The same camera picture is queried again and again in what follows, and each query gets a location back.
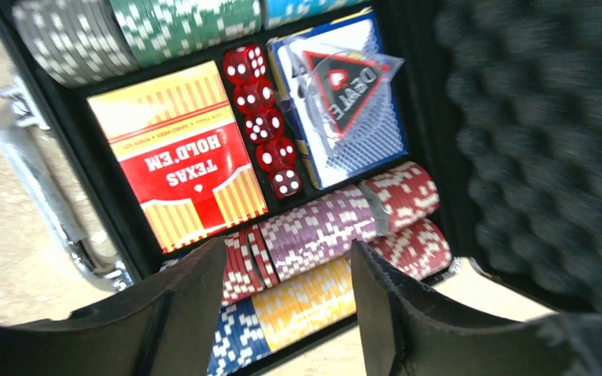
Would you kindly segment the red 100 chip stack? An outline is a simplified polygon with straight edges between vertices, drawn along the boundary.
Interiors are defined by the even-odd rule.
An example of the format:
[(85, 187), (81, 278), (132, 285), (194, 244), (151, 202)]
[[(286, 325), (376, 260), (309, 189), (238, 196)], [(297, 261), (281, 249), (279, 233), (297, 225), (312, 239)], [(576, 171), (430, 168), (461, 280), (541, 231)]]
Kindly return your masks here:
[(392, 266), (416, 280), (434, 275), (452, 263), (448, 242), (429, 219), (420, 219), (368, 245)]

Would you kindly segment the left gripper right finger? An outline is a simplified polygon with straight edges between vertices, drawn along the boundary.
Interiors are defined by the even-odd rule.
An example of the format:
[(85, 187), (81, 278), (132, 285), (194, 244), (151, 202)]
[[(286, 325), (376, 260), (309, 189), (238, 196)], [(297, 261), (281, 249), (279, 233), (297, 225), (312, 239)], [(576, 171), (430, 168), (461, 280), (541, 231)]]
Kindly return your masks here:
[(369, 375), (602, 375), (602, 314), (517, 322), (484, 313), (351, 245)]

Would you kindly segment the red Texas Hold'em card deck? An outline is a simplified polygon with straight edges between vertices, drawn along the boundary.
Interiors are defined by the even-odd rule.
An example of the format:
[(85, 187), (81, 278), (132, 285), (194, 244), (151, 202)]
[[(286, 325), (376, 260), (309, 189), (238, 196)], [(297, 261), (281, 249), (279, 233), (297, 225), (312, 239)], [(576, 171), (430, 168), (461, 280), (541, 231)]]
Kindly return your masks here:
[(216, 63), (88, 103), (163, 252), (267, 213)]

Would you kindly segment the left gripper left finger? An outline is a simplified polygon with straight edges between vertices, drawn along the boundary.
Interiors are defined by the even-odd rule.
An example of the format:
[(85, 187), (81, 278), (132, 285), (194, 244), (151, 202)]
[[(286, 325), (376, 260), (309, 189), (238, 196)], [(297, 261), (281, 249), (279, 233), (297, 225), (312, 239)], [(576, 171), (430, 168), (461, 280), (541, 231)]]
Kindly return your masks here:
[(66, 320), (0, 326), (0, 375), (205, 374), (226, 258), (213, 239)]

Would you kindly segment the yellow 50 chip stack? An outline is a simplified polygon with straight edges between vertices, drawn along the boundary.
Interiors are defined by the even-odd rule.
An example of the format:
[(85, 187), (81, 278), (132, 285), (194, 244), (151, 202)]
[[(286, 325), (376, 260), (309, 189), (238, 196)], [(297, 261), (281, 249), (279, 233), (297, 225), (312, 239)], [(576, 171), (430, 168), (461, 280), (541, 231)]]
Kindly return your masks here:
[(356, 312), (350, 261), (337, 258), (251, 300), (265, 341), (277, 352)]

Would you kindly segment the black poker chip case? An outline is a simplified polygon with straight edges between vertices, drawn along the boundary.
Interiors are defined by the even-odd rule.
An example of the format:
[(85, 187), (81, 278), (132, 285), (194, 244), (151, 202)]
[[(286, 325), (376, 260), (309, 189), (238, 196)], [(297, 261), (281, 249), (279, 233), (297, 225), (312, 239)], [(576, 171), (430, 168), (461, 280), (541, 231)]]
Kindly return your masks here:
[[(92, 85), (68, 88), (34, 60), (0, 1), (0, 39), (16, 65), (2, 96), (15, 118), (0, 147), (78, 271), (112, 295), (204, 243), (356, 186), (407, 161), (434, 181), (451, 265), (418, 280), (517, 322), (602, 314), (602, 1), (353, 1)], [(371, 8), (381, 51), (404, 59), (391, 82), (405, 155), (319, 190), (273, 75), (269, 40)], [(303, 191), (277, 200), (245, 140), (223, 56), (258, 45), (294, 145)], [(212, 61), (267, 203), (266, 214), (163, 252), (88, 99)], [(352, 327), (356, 312), (228, 375), (260, 375)]]

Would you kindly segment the lone red die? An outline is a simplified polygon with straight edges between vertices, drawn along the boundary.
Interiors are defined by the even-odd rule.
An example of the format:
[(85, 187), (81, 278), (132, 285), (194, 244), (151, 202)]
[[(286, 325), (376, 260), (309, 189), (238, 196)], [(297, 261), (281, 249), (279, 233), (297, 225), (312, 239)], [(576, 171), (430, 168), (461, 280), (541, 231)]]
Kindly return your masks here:
[(254, 44), (229, 50), (223, 56), (223, 70), (236, 86), (263, 79), (267, 72), (264, 51)]

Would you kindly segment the purple chip stack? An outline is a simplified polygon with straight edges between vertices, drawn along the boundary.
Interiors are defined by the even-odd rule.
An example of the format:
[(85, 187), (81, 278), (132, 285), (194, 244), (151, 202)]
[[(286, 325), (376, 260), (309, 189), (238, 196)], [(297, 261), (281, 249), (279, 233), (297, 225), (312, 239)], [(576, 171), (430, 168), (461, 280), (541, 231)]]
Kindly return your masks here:
[(365, 195), (346, 186), (282, 215), (225, 236), (222, 306), (344, 255), (353, 240), (375, 238)]

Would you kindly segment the short red chip stack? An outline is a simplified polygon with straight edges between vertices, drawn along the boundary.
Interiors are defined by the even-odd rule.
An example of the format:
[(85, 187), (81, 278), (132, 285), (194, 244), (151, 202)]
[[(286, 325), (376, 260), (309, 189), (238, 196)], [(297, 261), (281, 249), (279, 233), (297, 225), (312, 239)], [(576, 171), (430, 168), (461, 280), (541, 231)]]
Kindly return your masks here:
[(439, 208), (437, 187), (419, 164), (407, 161), (358, 185), (371, 206), (378, 233), (388, 236)]

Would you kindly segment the red die pair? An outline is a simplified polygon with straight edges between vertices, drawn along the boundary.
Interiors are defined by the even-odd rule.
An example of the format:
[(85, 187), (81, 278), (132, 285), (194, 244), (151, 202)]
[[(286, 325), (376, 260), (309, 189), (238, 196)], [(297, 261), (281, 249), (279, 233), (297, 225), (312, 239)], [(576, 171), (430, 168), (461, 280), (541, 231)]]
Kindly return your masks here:
[(284, 200), (303, 191), (303, 182), (297, 170), (285, 167), (276, 172), (268, 172), (267, 178), (277, 200)]
[(267, 173), (292, 168), (296, 162), (293, 142), (285, 136), (268, 140), (257, 146), (256, 160), (258, 166)]

